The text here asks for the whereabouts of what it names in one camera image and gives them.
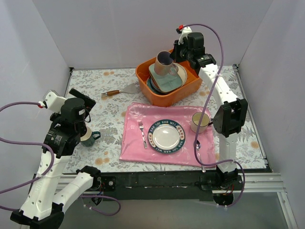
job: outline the pink cloth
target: pink cloth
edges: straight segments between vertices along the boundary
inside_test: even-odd
[[[193,149],[195,133],[191,130],[190,123],[196,112],[202,112],[198,106],[171,106],[158,107],[149,104],[132,103],[126,111],[124,133],[120,160],[162,163],[186,166],[198,166]],[[155,151],[147,139],[149,128],[158,120],[170,119],[179,123],[185,132],[185,143],[176,153],[165,155]],[[138,121],[144,125],[144,137],[147,149],[144,149],[142,134]],[[212,127],[209,126],[205,132],[198,135],[201,148],[199,150],[202,162],[205,164],[215,163],[214,139]]]

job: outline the orange plastic container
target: orange plastic container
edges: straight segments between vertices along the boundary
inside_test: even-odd
[[[158,95],[153,93],[146,85],[146,81],[150,77],[148,67],[153,64],[155,60],[156,58],[153,58],[149,61],[141,63],[135,70],[135,73],[139,79],[140,89],[152,105],[171,106],[174,103],[193,94],[200,88],[202,79],[190,67],[189,63],[187,61],[184,61],[179,64],[182,65],[187,72],[187,80],[185,84],[177,90],[166,95]]]

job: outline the floral tablecloth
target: floral tablecloth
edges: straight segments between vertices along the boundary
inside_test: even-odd
[[[231,90],[242,98],[242,92],[238,79],[231,66],[225,66],[222,70],[223,78]],[[81,70],[73,71],[69,84],[69,90],[76,90],[90,96],[96,101],[95,107],[90,112],[91,123],[88,126],[92,131],[100,131],[101,138],[92,147],[84,147],[78,144],[64,169],[64,173],[75,173],[77,169],[85,165],[97,167],[102,172],[142,172],[142,171],[174,171],[174,170],[199,170],[199,167],[175,166],[164,164],[133,163],[119,161],[121,153],[124,117],[127,106],[132,102],[148,104],[146,97],[138,94],[118,94],[101,98],[101,93],[110,90],[122,89],[130,83],[136,83],[139,88],[134,68],[110,69],[110,70]],[[203,106],[209,90],[203,83],[200,89],[179,101],[174,106]],[[217,105],[213,97],[208,109],[212,116],[216,114]],[[219,158],[219,138],[215,130],[215,156]],[[264,158],[258,144],[256,133],[252,125],[250,115],[247,114],[245,125],[237,141],[237,160],[243,168],[265,168]]]

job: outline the plate with lettered rim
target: plate with lettered rim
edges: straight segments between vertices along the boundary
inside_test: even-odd
[[[185,132],[179,123],[163,119],[155,122],[149,128],[148,141],[159,153],[172,154],[184,145]]]

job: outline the white wall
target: white wall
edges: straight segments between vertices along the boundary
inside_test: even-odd
[[[0,106],[37,102],[48,89],[64,94],[69,68],[31,0],[0,0]],[[43,142],[50,113],[35,106],[9,108],[0,114],[0,136]],[[30,180],[41,156],[38,146],[0,142],[0,189]],[[0,205],[20,208],[29,186],[0,195]],[[0,209],[1,228],[19,228]]]
[[[70,67],[135,67],[173,48],[180,24],[221,36],[225,64],[240,63],[272,0],[33,0]],[[217,38],[203,31],[220,61]]]
[[[273,1],[240,64],[267,159],[281,172],[299,228],[304,219],[305,0]]]

